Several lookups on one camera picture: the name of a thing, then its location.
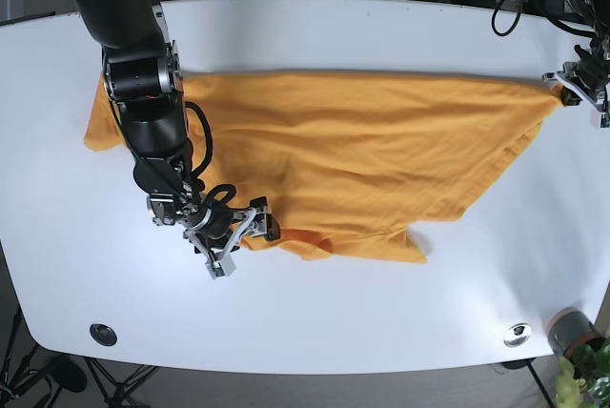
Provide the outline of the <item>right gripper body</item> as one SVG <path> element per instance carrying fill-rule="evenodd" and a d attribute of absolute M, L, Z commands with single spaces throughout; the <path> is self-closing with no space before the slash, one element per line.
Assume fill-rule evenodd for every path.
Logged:
<path fill-rule="evenodd" d="M 240 211 L 228 205 L 235 196 L 232 184 L 219 184 L 207 194 L 199 192 L 187 203 L 174 194 L 154 191 L 148 195 L 148 209 L 156 226 L 178 224 L 184 227 L 186 239 L 194 235 L 204 247 L 224 247 L 240 222 L 235 216 Z"/>

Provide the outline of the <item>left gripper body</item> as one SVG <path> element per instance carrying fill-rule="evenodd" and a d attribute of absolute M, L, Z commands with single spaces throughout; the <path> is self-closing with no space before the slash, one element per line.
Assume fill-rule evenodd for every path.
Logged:
<path fill-rule="evenodd" d="M 575 46 L 579 60 L 573 67 L 579 69 L 580 86 L 585 91 L 606 89 L 609 84 L 609 59 L 603 46 L 584 49 Z"/>

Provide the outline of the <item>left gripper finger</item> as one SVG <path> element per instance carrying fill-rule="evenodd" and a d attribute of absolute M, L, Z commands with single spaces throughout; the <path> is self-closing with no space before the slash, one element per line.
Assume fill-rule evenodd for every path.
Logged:
<path fill-rule="evenodd" d="M 608 90 L 590 90 L 586 94 L 588 102 L 598 114 L 594 117 L 594 125 L 601 129 L 608 129 L 610 123 Z"/>
<path fill-rule="evenodd" d="M 587 93 L 580 86 L 577 67 L 564 67 L 561 71 L 547 72 L 543 75 L 543 81 L 555 87 L 560 86 L 559 98 L 564 107 L 578 106 L 587 101 Z"/>

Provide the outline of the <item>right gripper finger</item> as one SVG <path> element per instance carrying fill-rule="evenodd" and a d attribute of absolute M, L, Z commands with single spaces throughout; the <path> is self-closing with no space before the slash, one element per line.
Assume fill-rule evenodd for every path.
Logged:
<path fill-rule="evenodd" d="M 245 208 L 234 208 L 234 232 L 238 235 L 236 245 L 245 237 L 263 237 L 267 242 L 281 238 L 280 226 L 272 214 L 266 196 L 250 201 Z"/>
<path fill-rule="evenodd" d="M 238 247 L 244 233 L 244 230 L 230 232 L 230 236 L 220 244 L 220 248 L 214 248 L 213 243 L 203 233 L 191 230 L 191 243 L 195 252 L 205 258 L 205 266 L 212 279 L 229 276 L 235 271 L 231 253 Z"/>

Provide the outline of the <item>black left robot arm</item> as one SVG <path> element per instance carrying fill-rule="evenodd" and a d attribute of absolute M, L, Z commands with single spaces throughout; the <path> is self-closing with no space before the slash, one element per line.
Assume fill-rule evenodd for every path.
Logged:
<path fill-rule="evenodd" d="M 563 106 L 590 104 L 600 115 L 599 127 L 609 127 L 609 0 L 570 0 L 575 12 L 590 27 L 578 30 L 561 22 L 541 7 L 539 11 L 556 28 L 587 38 L 589 47 L 574 47 L 578 60 L 565 62 L 559 71 L 544 74 L 547 84 L 560 86 L 559 99 Z"/>

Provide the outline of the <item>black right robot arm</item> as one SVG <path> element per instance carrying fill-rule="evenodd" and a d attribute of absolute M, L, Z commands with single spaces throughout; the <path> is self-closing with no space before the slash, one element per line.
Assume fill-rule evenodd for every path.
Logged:
<path fill-rule="evenodd" d="M 213 158 L 204 112 L 184 98 L 177 46 L 159 0 L 75 0 L 102 50 L 112 118 L 135 161 L 133 178 L 157 226 L 181 225 L 214 278 L 230 275 L 243 236 L 275 241 L 280 229 L 266 197 L 232 208 L 232 184 L 205 188 Z"/>

